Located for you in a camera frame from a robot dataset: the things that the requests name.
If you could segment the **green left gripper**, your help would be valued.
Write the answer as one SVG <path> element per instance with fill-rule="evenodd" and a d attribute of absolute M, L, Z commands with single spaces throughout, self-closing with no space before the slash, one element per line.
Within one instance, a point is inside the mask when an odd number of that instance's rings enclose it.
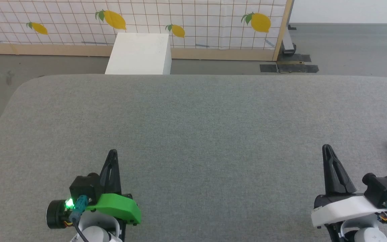
<path fill-rule="evenodd" d="M 112 174 L 112 189 L 115 193 L 106 193 L 106 187 Z M 122 196 L 120 170 L 117 150 L 109 150 L 100 173 L 102 195 L 93 210 L 120 219 L 127 224 L 141 224 L 141 210 L 135 200 Z"/>

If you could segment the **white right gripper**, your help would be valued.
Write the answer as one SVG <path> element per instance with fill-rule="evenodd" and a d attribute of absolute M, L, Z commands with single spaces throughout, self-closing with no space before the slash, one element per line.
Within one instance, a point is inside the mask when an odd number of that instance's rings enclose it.
<path fill-rule="evenodd" d="M 343 164 L 331 145 L 323 145 L 325 194 L 352 194 L 357 191 Z M 378 227 L 378 213 L 387 213 L 386 208 L 376 208 L 364 196 L 316 197 L 311 212 L 314 227 L 341 223 L 343 228 Z"/>

